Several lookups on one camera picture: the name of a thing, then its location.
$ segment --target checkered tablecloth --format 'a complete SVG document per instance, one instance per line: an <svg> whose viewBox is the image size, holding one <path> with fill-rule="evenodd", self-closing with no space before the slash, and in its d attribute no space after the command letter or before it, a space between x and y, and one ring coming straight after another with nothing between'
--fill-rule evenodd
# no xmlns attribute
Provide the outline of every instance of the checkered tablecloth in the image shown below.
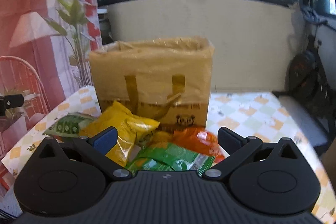
<svg viewBox="0 0 336 224"><path fill-rule="evenodd" d="M94 87L81 88L52 110L9 151L2 163L16 177L45 137L42 135L44 130L57 119L77 111L96 117L100 115ZM336 221L336 199L328 176L313 147L276 97L271 93L212 94L206 128L217 134L223 126L243 137L257 136L264 142L292 138L321 184L321 194L313 214L324 223L333 224Z"/></svg>

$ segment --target paper bag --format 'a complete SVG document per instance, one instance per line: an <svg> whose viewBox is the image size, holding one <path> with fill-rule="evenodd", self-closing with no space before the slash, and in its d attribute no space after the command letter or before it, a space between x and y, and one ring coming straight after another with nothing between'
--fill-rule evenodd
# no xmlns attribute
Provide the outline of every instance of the paper bag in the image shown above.
<svg viewBox="0 0 336 224"><path fill-rule="evenodd" d="M117 100L163 130L205 126L213 52L201 37L117 41L91 52L101 110Z"/></svg>

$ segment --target curtain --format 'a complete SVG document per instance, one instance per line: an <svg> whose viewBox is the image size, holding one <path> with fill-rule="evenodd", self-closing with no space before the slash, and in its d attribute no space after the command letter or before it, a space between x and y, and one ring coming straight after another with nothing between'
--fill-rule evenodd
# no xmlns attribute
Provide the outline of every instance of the curtain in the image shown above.
<svg viewBox="0 0 336 224"><path fill-rule="evenodd" d="M0 0L0 96L25 97L23 107L0 117L0 158L66 97L92 84L87 54L99 46L97 0Z"/></svg>

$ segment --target green package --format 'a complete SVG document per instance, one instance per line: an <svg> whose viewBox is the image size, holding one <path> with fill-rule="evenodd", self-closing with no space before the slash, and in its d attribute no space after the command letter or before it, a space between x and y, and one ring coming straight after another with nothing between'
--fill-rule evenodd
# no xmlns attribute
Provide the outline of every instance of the green package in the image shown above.
<svg viewBox="0 0 336 224"><path fill-rule="evenodd" d="M69 113L44 131L43 135L78 138L80 130L87 127L95 119L91 115L84 113Z"/></svg>
<svg viewBox="0 0 336 224"><path fill-rule="evenodd" d="M138 170L187 171L196 170L199 175L210 168L215 157L206 156L173 143L152 145L139 152L126 168L134 175Z"/></svg>

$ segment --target blue gripper pad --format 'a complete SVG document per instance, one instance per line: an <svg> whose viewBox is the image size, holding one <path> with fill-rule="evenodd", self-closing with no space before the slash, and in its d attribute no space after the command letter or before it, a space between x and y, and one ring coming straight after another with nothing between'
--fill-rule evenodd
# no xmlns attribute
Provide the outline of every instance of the blue gripper pad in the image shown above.
<svg viewBox="0 0 336 224"><path fill-rule="evenodd" d="M115 127L108 127L96 136L90 138L88 143L92 145L94 149L106 155L113 146L117 144L118 131Z"/></svg>

